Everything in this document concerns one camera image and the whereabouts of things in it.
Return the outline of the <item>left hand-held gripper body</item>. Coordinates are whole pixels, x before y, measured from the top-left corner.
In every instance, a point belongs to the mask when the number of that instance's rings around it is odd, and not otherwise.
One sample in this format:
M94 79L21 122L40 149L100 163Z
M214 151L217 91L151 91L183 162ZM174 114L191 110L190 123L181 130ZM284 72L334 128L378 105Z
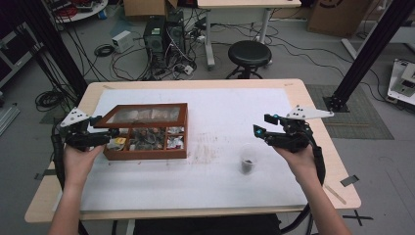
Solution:
M89 115L77 107L69 111L61 122L61 127L68 131L65 135L65 142L68 145L80 151L86 151L90 147L97 147L110 142L111 137L108 130L93 133L88 131L89 118Z

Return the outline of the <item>wooden box with glass lid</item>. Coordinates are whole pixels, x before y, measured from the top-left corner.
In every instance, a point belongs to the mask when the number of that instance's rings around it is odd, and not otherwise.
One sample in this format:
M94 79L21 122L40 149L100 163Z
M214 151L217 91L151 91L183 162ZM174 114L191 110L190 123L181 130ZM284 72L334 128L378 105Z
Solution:
M186 103L117 105L95 125L118 128L126 138L124 145L114 138L107 144L110 161L186 159L187 126Z

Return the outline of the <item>person's left hand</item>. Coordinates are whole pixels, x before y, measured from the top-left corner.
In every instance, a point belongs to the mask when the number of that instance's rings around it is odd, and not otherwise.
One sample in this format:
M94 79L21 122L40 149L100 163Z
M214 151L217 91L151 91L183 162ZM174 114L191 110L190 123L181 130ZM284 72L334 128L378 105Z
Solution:
M84 152L66 145L64 149L65 190L83 189L95 159L103 150L103 145Z

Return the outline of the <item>person's right hand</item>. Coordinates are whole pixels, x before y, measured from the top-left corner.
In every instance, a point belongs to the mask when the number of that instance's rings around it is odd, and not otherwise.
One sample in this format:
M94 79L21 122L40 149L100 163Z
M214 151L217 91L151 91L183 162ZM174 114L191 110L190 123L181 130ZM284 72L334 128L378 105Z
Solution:
M286 149L277 147L274 147L274 150L287 162L300 186L319 184L314 155L310 145L297 153L291 153Z

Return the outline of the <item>black round stool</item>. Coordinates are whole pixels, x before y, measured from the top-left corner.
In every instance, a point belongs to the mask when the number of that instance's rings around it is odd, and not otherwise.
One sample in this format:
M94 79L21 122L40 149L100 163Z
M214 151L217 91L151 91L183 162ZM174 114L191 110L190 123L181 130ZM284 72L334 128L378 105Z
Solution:
M238 41L228 49L228 58L237 67L232 70L226 78L237 74L239 78L250 78L255 75L262 78L257 70L271 62L271 50L258 41L243 40Z

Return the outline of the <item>thin wooden stick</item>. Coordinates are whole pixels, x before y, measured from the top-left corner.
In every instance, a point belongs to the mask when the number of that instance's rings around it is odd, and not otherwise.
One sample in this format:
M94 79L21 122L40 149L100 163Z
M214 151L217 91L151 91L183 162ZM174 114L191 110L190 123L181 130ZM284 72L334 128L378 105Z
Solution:
M346 200L339 195L332 187L327 184L323 184L324 188L326 188L333 196L335 196L342 204L346 205Z

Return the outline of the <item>dark grey floor mat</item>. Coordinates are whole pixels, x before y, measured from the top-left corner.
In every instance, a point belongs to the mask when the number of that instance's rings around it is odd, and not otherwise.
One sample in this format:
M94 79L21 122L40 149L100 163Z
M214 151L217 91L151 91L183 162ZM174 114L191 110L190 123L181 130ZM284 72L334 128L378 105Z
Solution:
M332 138L393 140L393 136L367 98L357 87L346 103L344 112L322 119Z

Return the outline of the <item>white table mat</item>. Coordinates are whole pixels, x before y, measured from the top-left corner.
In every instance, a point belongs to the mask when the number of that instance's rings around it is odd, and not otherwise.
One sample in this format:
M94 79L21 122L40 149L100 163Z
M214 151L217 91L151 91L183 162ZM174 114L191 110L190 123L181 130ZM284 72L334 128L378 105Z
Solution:
M286 162L254 125L266 114L291 110L282 88L106 90L95 110L121 104L186 103L188 148L184 160L108 161L99 156L83 191L82 210L235 209L303 206L304 194ZM254 146L257 165L240 171L240 151Z

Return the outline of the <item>black computer tower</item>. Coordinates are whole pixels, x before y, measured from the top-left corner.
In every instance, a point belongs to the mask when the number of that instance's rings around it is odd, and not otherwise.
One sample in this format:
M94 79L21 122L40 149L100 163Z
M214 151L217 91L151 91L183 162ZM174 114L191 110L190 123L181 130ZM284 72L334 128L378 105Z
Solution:
M150 16L143 34L145 47L153 68L165 69L165 16Z
M165 23L165 38L167 43L165 53L167 61L171 63L174 56L183 56L186 52L183 12L170 12Z

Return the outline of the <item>grey metal shelf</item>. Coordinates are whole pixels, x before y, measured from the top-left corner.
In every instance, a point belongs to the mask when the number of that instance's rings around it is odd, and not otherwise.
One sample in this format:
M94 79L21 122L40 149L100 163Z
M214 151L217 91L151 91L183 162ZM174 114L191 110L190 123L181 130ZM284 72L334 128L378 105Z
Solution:
M0 88L41 48L27 23L14 29L0 26Z

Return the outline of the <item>person's dark pants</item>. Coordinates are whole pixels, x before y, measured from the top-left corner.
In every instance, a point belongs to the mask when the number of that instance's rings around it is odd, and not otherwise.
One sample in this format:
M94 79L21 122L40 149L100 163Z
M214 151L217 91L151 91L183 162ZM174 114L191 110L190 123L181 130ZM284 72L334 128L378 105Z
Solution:
M276 214L136 219L133 235L282 235Z

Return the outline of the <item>round white table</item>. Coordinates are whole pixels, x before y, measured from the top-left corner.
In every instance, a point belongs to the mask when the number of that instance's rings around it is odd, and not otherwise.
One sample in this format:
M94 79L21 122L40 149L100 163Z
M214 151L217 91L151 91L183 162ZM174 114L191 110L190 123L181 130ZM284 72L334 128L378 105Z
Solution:
M108 6L108 0L44 0L56 23L71 23L97 17Z

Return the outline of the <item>large brown cardboard box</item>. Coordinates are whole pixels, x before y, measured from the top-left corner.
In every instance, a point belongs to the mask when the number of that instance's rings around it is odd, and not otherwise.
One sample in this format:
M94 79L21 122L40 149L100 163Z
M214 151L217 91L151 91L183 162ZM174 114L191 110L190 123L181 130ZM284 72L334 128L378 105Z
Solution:
M374 0L315 0L307 30L349 38L354 35Z

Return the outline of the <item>white machine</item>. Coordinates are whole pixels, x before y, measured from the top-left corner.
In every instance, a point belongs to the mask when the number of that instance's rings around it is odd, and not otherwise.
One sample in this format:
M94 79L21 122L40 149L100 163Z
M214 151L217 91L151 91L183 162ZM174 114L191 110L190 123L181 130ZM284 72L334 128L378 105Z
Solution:
M415 63L394 60L387 100L395 104L400 101L415 106Z

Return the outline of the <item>black frame post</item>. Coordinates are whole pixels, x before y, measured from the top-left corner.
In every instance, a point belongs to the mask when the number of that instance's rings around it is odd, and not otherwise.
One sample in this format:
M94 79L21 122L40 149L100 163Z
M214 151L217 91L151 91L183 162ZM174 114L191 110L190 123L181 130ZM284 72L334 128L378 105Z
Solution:
M415 0L392 0L366 38L366 42L338 88L330 97L323 98L330 112L347 111L346 102L351 94L414 10Z
M73 60L61 35L55 29L41 0L15 0L23 12L26 22L34 34L41 40L56 65L73 89L75 97L83 97L87 83Z

